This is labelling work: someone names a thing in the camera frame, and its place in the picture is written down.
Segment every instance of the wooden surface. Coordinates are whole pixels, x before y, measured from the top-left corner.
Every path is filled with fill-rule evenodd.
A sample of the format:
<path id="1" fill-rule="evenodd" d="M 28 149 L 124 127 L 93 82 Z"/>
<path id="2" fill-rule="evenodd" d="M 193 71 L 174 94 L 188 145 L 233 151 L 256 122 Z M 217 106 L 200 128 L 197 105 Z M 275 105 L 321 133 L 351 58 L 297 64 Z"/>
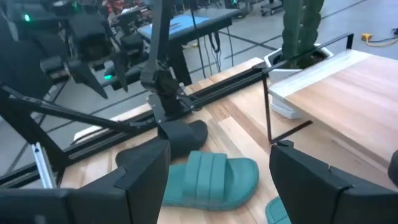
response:
<path id="1" fill-rule="evenodd" d="M 397 71 L 396 60 L 349 50 L 270 91 L 385 170 L 398 150 Z"/>
<path id="2" fill-rule="evenodd" d="M 241 65 L 199 81 L 187 88 L 187 91 L 197 91 L 220 80 L 235 75 L 252 65 L 261 62 L 254 58 Z M 147 105 L 121 114 L 115 119 L 127 119 L 131 116 L 149 110 Z M 239 92 L 205 106 L 201 111 L 186 118 L 186 121 L 201 119 L 208 125 L 209 136 L 203 147 L 204 151 L 224 152 L 228 157 L 248 157 L 257 161 L 260 170 L 259 185 L 256 194 L 242 207 L 227 212 L 207 212 L 190 208 L 164 207 L 159 215 L 159 223 L 266 223 L 266 204 L 277 196 L 277 191 L 269 172 L 270 144 L 266 138 L 266 114 L 262 83 L 257 83 Z M 280 134 L 298 125 L 303 120 L 287 120 L 272 113 L 273 133 Z M 76 138 L 87 133 L 84 130 L 76 134 Z M 70 166 L 66 171 L 62 187 L 79 188 L 88 184 L 116 168 L 114 158 L 119 151 L 134 147 L 153 138 L 153 129 L 136 136 L 124 143 L 112 147 L 91 158 Z M 330 165 L 358 175 L 364 179 L 396 189 L 387 175 L 361 158 L 350 153 L 344 147 L 332 140 L 331 136 L 315 125 L 311 125 L 288 139 L 295 142 L 295 147 L 301 151 L 321 159 Z"/>

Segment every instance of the concrete floor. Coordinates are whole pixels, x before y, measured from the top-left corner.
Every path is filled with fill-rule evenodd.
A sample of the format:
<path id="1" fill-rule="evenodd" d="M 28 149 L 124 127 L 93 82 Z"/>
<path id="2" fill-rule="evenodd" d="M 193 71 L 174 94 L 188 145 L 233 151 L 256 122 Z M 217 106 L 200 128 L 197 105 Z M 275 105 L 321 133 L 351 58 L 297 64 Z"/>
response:
<path id="1" fill-rule="evenodd" d="M 283 30 L 283 12 L 273 16 L 261 17 L 259 6 L 245 19 L 235 21 L 229 28 L 232 36 L 234 63 L 239 64 L 253 57 L 263 58 L 272 50 L 281 47 Z M 353 48 L 371 54 L 398 59 L 398 44 L 388 48 L 368 47 L 360 40 L 364 32 L 374 34 L 374 39 L 391 36 L 391 29 L 398 28 L 398 1 L 397 0 L 325 0 L 322 9 L 322 22 L 318 29 L 317 42 L 324 43 L 338 35 L 352 32 L 355 34 Z M 227 30 L 223 29 L 221 38 L 221 69 L 231 67 L 231 50 Z M 202 54 L 205 64 L 205 76 L 209 77 L 210 67 L 206 56 L 204 41 L 201 39 Z M 207 41 L 210 54 L 210 43 Z M 344 50 L 345 41 L 342 40 L 328 47 L 333 53 Z M 184 51 L 188 68 L 194 82 L 204 78 L 201 70 L 198 49 Z M 210 64 L 213 73 L 216 65 L 210 54 Z M 111 118 L 127 110 L 133 109 L 146 102 L 147 92 L 139 83 L 129 86 L 129 92 L 113 91 L 106 88 L 108 100 L 102 99 L 95 92 L 73 81 L 66 83 L 65 88 L 56 100 L 56 103 L 67 108 L 84 113 L 91 113 L 103 118 Z M 73 140 L 77 131 L 88 127 L 86 124 L 47 116 L 42 128 L 61 147 L 66 148 Z M 34 161 L 29 147 L 22 150 L 25 141 L 5 122 L 0 123 L 0 175 L 15 170 Z M 28 187 L 40 187 L 40 183 L 30 184 Z"/>

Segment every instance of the green cactus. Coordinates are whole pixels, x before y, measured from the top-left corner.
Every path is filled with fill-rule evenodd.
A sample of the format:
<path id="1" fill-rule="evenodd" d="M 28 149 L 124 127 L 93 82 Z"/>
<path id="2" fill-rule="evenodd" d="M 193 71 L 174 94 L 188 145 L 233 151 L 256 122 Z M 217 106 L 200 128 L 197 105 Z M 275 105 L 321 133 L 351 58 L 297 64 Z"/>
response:
<path id="1" fill-rule="evenodd" d="M 284 31 L 282 60 L 311 49 L 318 37 L 320 11 L 325 0 L 284 0 Z M 312 55 L 304 55 L 289 68 L 307 68 L 313 64 Z"/>

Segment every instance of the teal slide sandal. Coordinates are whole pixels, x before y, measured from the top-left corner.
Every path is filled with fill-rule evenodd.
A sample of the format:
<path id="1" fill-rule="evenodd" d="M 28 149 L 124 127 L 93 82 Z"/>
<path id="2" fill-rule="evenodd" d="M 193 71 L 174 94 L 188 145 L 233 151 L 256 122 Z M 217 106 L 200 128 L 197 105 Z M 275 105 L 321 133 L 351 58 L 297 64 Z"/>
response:
<path id="1" fill-rule="evenodd" d="M 192 151 L 186 164 L 170 166 L 163 206 L 232 210 L 253 196 L 258 181 L 251 159 Z"/>
<path id="2" fill-rule="evenodd" d="M 280 197 L 274 198 L 266 207 L 268 224 L 292 224 Z"/>

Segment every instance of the slide sandal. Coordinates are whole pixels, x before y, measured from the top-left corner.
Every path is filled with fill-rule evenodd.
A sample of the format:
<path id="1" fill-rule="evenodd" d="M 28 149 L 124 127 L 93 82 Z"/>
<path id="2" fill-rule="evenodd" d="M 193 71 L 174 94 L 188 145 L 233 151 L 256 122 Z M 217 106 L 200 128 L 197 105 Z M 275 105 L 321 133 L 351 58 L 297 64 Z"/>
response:
<path id="1" fill-rule="evenodd" d="M 266 207 L 268 224 L 292 224 L 280 197 L 272 199 Z"/>
<path id="2" fill-rule="evenodd" d="M 175 159 L 187 157 L 193 150 L 200 150 L 205 144 L 208 131 L 207 125 L 203 121 L 194 121 L 189 124 L 182 124 L 175 129 L 173 139 L 165 140 L 160 137 L 155 137 L 149 141 L 142 143 L 139 146 L 123 150 L 116 155 L 116 164 L 118 167 L 128 164 L 131 157 L 134 157 L 138 149 L 152 149 L 154 147 L 163 147 L 167 141 L 170 142 L 170 161 Z"/>
<path id="3" fill-rule="evenodd" d="M 258 181 L 251 159 L 192 151 L 186 164 L 170 166 L 163 206 L 232 210 L 253 196 Z"/>

